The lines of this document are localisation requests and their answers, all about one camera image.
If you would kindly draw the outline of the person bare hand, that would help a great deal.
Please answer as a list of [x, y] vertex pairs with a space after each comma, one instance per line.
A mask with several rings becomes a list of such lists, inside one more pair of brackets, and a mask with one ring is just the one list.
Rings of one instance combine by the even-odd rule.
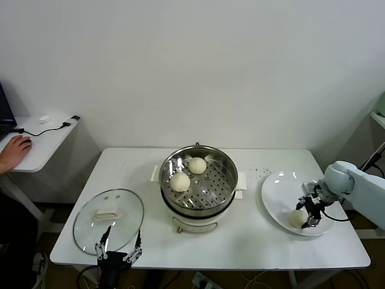
[[32, 148], [30, 137], [15, 136], [1, 151], [1, 174], [12, 171], [25, 158]]

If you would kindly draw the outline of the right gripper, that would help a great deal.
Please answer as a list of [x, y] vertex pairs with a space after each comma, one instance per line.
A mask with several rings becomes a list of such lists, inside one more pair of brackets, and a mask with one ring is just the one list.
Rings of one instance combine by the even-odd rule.
[[295, 209], [300, 210], [306, 208], [308, 215], [306, 216], [302, 228], [313, 228], [318, 226], [321, 220], [321, 212], [325, 210], [328, 203], [321, 199], [316, 193], [307, 194], [298, 199]]

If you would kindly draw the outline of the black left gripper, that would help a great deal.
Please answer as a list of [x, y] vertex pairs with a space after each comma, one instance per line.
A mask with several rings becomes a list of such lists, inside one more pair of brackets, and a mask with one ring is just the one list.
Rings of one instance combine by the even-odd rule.
[[103, 233], [100, 241], [94, 245], [97, 256], [97, 265], [100, 268], [131, 268], [138, 258], [142, 255], [141, 248], [141, 230], [138, 231], [135, 245], [129, 253], [124, 252], [106, 252], [106, 244], [111, 226]]

